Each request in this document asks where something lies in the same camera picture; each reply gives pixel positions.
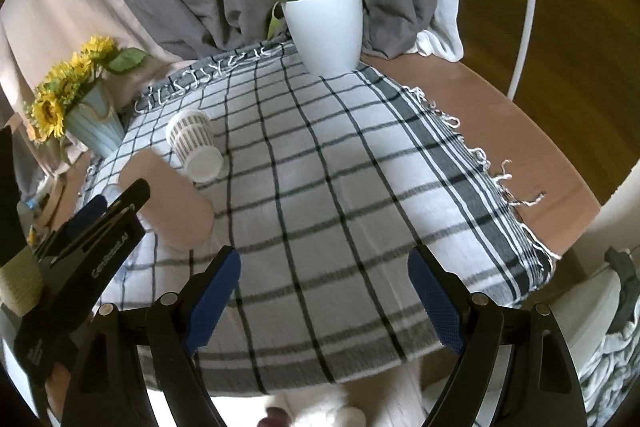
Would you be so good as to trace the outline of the pink cylindrical cup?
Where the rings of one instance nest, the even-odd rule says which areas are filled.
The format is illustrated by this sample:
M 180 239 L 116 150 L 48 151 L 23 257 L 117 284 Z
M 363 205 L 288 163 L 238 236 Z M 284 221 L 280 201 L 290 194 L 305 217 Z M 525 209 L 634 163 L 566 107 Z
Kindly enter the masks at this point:
M 176 251 L 190 251 L 209 238 L 215 222 L 212 203 L 152 148 L 134 153 L 119 173 L 118 185 L 128 188 L 137 179 L 150 189 L 140 213 L 163 243 Z

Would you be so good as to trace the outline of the white patterned paper cup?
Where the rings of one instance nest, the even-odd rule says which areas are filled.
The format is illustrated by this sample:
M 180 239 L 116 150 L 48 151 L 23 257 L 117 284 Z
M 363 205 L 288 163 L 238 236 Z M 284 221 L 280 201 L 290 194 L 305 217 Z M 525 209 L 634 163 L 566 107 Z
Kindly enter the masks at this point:
M 224 167 L 216 147 L 212 123 L 199 109 L 183 109 L 170 118 L 166 141 L 195 183 L 214 181 Z

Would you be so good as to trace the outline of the grey white blanket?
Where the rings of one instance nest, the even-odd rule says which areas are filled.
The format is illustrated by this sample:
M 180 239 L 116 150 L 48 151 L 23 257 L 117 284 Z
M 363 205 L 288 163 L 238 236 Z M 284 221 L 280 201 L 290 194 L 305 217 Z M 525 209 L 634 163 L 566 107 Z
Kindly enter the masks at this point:
M 605 426 L 639 378 L 639 270 L 630 251 L 604 255 L 620 280 L 612 323 L 579 377 L 588 426 Z

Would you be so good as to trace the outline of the sunflower bouquet blue vase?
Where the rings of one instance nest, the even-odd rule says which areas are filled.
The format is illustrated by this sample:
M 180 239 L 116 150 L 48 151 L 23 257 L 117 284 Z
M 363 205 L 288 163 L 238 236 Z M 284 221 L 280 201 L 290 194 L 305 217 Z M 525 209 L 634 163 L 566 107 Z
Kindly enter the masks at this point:
M 147 57 L 138 48 L 119 46 L 112 37 L 91 37 L 69 60 L 51 66 L 34 99 L 24 105 L 29 140 L 63 143 L 71 136 L 94 155 L 110 156 L 122 144 L 124 127 L 104 76 L 129 74 Z

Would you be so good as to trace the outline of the pink beige curtain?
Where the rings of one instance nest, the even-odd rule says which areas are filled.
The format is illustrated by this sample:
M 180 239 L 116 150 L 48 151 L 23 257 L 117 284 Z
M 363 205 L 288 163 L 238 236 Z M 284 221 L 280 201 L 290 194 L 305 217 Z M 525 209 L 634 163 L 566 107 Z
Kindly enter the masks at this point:
M 150 54 L 143 65 L 107 81 L 118 108 L 128 105 L 149 81 L 175 72 L 185 61 L 164 50 L 124 0 L 6 0 L 1 8 L 1 94 L 11 115 L 50 67 L 70 58 L 92 36 L 111 36 L 121 46 Z

